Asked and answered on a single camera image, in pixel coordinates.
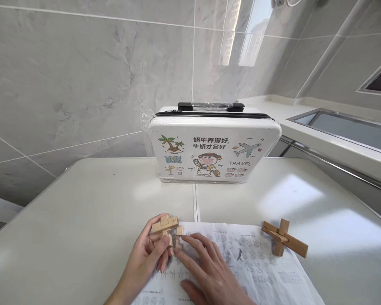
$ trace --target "table surface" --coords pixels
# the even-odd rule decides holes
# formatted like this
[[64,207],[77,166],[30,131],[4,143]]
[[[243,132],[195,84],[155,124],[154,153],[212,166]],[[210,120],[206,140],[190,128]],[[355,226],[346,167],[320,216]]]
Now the table surface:
[[102,304],[146,221],[278,225],[309,245],[326,304],[381,304],[381,219],[309,161],[267,158],[245,184],[162,183],[146,158],[77,162],[0,231],[0,304]]

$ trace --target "finger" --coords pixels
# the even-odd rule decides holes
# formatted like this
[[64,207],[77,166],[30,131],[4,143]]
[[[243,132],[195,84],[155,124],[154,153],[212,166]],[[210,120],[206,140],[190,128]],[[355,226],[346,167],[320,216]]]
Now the finger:
[[189,272],[193,275],[194,278],[199,283],[204,282],[205,278],[207,277],[207,274],[202,270],[201,267],[189,256],[187,256],[183,251],[181,251],[179,248],[174,249],[175,256],[184,264],[186,269],[189,270]]
[[214,260],[215,262],[219,262],[219,258],[213,246],[213,242],[210,239],[208,239],[207,237],[203,236],[200,233],[194,233],[194,234],[191,234],[190,236],[193,237],[194,239],[200,240],[202,244],[206,247],[207,253],[212,258],[212,260]]
[[200,290],[193,282],[190,280],[183,280],[181,286],[193,303],[198,305],[208,305],[202,290]]
[[219,258],[219,260],[220,260],[222,263],[226,263],[226,262],[224,261],[223,256],[221,256],[221,253],[220,253],[220,251],[219,251],[219,247],[217,247],[217,245],[216,245],[215,242],[213,243],[213,247],[215,248],[215,251],[216,251],[216,253],[217,253],[217,257]]
[[166,265],[168,264],[168,250],[165,250],[164,254],[162,254],[162,265],[161,265],[161,273],[165,272]]
[[190,244],[197,251],[204,266],[210,265],[210,263],[212,262],[212,259],[207,253],[207,251],[204,249],[204,246],[200,241],[187,235],[182,235],[182,240]]
[[162,232],[160,233],[151,233],[149,235],[149,239],[151,239],[152,241],[157,241],[158,239],[161,239],[162,237]]
[[157,263],[158,259],[160,259],[162,254],[164,254],[168,245],[169,238],[167,236],[163,236],[155,246],[154,251],[152,251],[147,258],[147,264],[149,265],[149,268],[154,269],[155,264]]
[[149,235],[149,233],[151,232],[151,229],[152,229],[152,225],[153,224],[156,224],[157,222],[159,222],[161,220],[161,217],[164,216],[164,215],[169,215],[168,213],[163,213],[163,214],[159,214],[155,217],[152,217],[148,222],[147,224],[145,225],[144,229],[142,230],[141,234],[140,234],[140,237],[147,237]]

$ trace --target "white suitcase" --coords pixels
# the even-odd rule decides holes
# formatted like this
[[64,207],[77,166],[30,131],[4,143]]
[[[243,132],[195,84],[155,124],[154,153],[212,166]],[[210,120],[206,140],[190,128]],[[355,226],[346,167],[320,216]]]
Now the white suitcase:
[[256,108],[209,109],[179,103],[162,107],[151,120],[163,180],[245,182],[281,137],[281,126]]

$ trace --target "cartoon character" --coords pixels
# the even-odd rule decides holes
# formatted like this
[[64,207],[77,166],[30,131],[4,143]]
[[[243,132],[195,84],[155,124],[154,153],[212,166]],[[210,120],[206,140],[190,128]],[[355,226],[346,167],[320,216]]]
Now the cartoon character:
[[210,176],[212,172],[216,177],[220,175],[220,172],[214,167],[214,164],[216,164],[218,160],[221,160],[221,156],[207,152],[203,155],[199,155],[198,158],[199,159],[193,160],[193,163],[199,167],[197,171],[198,175]]
[[238,152],[234,152],[236,154],[236,156],[238,157],[239,154],[241,153],[247,153],[247,158],[251,155],[251,151],[254,149],[254,148],[257,148],[259,147],[261,144],[254,144],[254,145],[247,145],[247,144],[242,144],[242,143],[239,143],[239,145],[241,145],[242,147],[244,147],[243,150],[240,150]]

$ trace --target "instruction sheet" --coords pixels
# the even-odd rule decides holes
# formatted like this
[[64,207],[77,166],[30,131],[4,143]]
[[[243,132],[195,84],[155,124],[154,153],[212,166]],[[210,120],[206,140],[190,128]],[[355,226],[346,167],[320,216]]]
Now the instruction sheet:
[[[214,241],[242,288],[258,305],[324,305],[296,254],[285,247],[284,255],[272,254],[274,241],[251,225],[180,222],[183,233],[201,233]],[[195,249],[180,240],[183,251],[199,265]],[[134,305],[192,304],[180,282],[195,279],[172,257],[164,274],[154,271],[150,281],[134,300]]]

